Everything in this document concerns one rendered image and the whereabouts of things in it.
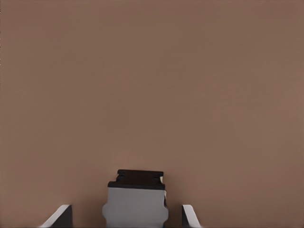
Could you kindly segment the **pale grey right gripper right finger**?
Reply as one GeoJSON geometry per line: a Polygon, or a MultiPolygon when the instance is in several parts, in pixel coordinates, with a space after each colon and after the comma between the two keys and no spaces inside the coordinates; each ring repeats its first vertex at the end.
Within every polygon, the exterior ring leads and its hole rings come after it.
{"type": "Polygon", "coordinates": [[[182,205],[182,227],[183,228],[202,228],[194,208],[191,205],[182,205]]]}

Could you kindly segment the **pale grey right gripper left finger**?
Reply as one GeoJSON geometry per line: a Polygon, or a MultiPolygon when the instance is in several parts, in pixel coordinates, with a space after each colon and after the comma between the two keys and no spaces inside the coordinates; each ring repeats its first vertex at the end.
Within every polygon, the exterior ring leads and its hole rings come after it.
{"type": "Polygon", "coordinates": [[[72,228],[72,205],[61,205],[39,228],[72,228]]]}

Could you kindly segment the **grey switch with black top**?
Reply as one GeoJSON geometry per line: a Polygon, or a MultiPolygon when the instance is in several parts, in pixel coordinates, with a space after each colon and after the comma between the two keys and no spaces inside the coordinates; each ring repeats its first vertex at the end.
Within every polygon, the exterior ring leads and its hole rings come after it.
{"type": "Polygon", "coordinates": [[[102,214],[107,228],[164,228],[169,218],[162,171],[117,171],[102,214]]]}

